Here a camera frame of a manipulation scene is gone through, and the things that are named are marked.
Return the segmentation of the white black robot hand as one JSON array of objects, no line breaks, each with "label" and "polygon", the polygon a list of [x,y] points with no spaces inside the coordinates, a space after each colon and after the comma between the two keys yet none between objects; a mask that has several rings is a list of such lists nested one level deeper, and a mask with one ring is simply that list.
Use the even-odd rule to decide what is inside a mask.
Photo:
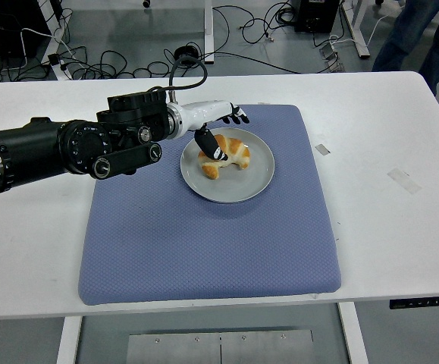
[{"label": "white black robot hand", "polygon": [[228,154],[220,147],[207,123],[222,120],[229,124],[249,123],[246,113],[237,105],[228,101],[195,102],[187,105],[167,104],[169,135],[168,139],[182,137],[187,131],[194,131],[194,138],[199,148],[213,160],[227,161]]}]

